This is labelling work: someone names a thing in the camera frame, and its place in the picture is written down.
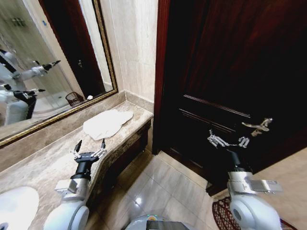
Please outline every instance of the door panel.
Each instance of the door panel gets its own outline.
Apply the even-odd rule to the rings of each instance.
[[[208,142],[210,128],[237,143],[253,131],[242,122],[273,117],[270,132],[241,149],[241,159],[257,172],[293,154],[280,149],[307,127],[306,7],[287,0],[171,1],[161,149],[221,189],[231,160]]]

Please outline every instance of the white towel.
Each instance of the white towel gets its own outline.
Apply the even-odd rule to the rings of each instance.
[[[109,138],[116,134],[122,124],[133,117],[133,112],[119,112],[116,109],[104,111],[83,123],[83,130],[94,140]]]

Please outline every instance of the wooden door frame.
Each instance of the wooden door frame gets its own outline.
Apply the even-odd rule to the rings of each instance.
[[[161,148],[161,108],[164,85],[164,64],[167,43],[168,17],[171,0],[159,0],[157,19],[157,42],[154,84],[154,123],[153,123],[153,149],[152,153],[157,155]]]

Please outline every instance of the wall tile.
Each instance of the wall tile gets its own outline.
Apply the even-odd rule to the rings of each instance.
[[[112,8],[111,8],[110,0],[100,0],[100,4],[101,4],[103,18],[105,21],[106,34],[107,34],[107,38],[108,38],[108,42],[110,46],[110,52],[112,56],[114,72],[115,72],[116,81],[118,85],[118,91],[122,91],[124,89],[123,76],[122,76],[122,71],[121,71],[121,66],[120,66],[118,45],[117,45],[117,39],[116,39],[115,30],[114,30]]]
[[[124,88],[153,101],[158,1],[117,0],[111,8]]]

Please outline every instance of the door handle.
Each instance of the door handle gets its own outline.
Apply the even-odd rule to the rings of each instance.
[[[242,122],[242,124],[246,127],[255,128],[256,130],[251,133],[253,137],[261,134],[261,131],[268,132],[270,129],[268,128],[268,124],[273,121],[273,118],[265,118],[264,121],[260,125],[252,125],[248,123]]]
[[[81,60],[78,60],[78,66],[79,66],[80,68],[83,68]]]

